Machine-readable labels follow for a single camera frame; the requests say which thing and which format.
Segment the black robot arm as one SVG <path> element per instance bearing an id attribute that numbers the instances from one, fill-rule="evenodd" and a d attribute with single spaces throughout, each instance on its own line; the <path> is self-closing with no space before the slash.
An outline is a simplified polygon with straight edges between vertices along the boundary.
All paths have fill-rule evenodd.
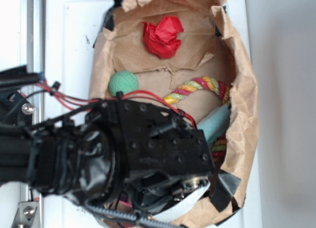
<path id="1" fill-rule="evenodd" d="M 115 99 L 36 125 L 1 125 L 0 181 L 27 183 L 76 205 L 104 205 L 127 194 L 156 214 L 208 183 L 214 162 L 204 133 L 184 113 Z"/>

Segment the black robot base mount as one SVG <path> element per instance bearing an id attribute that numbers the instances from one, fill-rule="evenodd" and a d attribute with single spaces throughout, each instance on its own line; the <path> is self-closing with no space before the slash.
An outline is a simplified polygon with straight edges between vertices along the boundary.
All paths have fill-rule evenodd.
<path id="1" fill-rule="evenodd" d="M 36 74 L 29 73 L 27 66 L 11 68 L 0 73 L 0 122 L 12 126 L 31 125 L 34 106 L 21 88 L 35 83 Z"/>

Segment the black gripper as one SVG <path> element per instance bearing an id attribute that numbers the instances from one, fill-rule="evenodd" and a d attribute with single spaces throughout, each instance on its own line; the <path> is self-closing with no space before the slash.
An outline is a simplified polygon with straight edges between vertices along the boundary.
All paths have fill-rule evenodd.
<path id="1" fill-rule="evenodd" d="M 108 100 L 96 105 L 86 122 L 105 137 L 112 164 L 101 203 L 125 193 L 134 208 L 157 214 L 206 186 L 215 172 L 203 131 L 172 110 Z"/>

